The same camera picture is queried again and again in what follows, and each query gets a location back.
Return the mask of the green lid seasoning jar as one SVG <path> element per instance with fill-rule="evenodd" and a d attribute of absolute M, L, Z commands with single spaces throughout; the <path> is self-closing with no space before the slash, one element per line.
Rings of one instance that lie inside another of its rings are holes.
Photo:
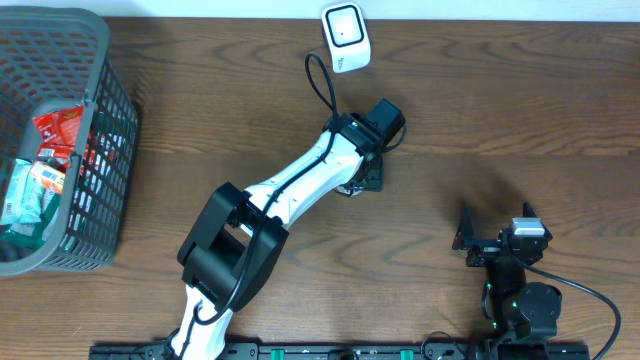
<path fill-rule="evenodd" d="M 334 191 L 346 197 L 357 196 L 362 192 L 362 190 L 359 187 L 354 186 L 353 184 L 339 185 L 334 188 Z"/>

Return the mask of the orange snack packet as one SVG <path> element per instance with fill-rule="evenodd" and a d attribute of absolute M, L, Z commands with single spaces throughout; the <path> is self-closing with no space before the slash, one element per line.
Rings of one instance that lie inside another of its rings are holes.
<path fill-rule="evenodd" d="M 50 167 L 44 162 L 36 161 L 31 165 L 30 175 L 46 190 L 53 191 L 59 195 L 63 193 L 65 174 L 59 170 Z"/>

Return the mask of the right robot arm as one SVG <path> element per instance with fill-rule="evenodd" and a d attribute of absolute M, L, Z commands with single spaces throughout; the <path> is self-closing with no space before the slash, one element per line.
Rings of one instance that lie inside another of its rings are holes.
<path fill-rule="evenodd" d="M 543 257 L 552 239 L 527 203 L 495 238 L 476 234 L 471 208 L 462 207 L 452 244 L 467 252 L 466 265 L 486 270 L 481 306 L 494 334 L 468 350 L 471 359 L 549 360 L 549 339 L 558 332 L 562 293 L 556 287 L 529 282 L 525 270 Z"/>

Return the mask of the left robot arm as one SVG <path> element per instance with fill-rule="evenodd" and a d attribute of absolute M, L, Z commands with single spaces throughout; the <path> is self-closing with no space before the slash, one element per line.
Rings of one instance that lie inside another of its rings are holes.
<path fill-rule="evenodd" d="M 233 315 L 271 276 L 293 223 L 331 191 L 353 196 L 376 182 L 401 116 L 378 110 L 331 118 L 318 141 L 271 178 L 217 188 L 181 245 L 187 304 L 169 339 L 174 359 L 215 359 Z"/>

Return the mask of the white barcode scanner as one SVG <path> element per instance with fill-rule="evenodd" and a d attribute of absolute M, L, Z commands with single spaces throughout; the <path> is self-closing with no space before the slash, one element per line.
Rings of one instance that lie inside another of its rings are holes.
<path fill-rule="evenodd" d="M 366 67 L 372 48 L 361 8 L 354 2 L 331 5 L 321 21 L 335 73 Z"/>

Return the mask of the red snack packet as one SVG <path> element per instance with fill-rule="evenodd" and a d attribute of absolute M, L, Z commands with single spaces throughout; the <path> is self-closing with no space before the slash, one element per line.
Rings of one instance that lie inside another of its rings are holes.
<path fill-rule="evenodd" d="M 34 117 L 33 124 L 43 140 L 34 159 L 65 173 L 71 167 L 70 157 L 75 152 L 83 115 L 84 107 L 80 105 Z M 119 137 L 108 140 L 105 133 L 91 126 L 83 158 L 90 166 L 103 170 L 101 156 L 106 154 L 109 160 L 116 160 L 119 154 L 115 146 L 119 142 Z"/>

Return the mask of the grey plastic mesh basket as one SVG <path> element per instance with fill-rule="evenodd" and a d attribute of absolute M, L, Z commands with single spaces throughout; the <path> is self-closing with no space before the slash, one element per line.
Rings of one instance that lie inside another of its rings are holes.
<path fill-rule="evenodd" d="M 79 8 L 1 9 L 1 187 L 43 142 L 34 117 L 83 108 L 50 234 L 37 250 L 1 242 L 4 277 L 111 263 L 139 138 L 138 112 L 109 57 L 110 31 Z"/>

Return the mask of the teal white snack packet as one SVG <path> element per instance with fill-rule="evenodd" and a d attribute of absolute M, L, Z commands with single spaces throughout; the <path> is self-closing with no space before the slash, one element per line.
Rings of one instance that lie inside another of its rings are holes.
<path fill-rule="evenodd" d="M 32 163 L 15 160 L 1 211 L 1 239 L 37 250 L 51 237 L 57 221 L 60 195 L 45 189 L 30 174 Z"/>

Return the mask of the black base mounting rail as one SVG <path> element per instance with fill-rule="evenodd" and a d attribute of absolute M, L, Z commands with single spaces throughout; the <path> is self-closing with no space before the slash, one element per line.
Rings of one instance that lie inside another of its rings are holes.
<path fill-rule="evenodd" d="M 259 345 L 229 343 L 219 355 L 221 360 L 455 360 L 455 359 L 549 359 L 588 360 L 584 345 L 506 345 L 495 354 L 479 346 L 468 347 L 436 340 L 421 345 Z"/>

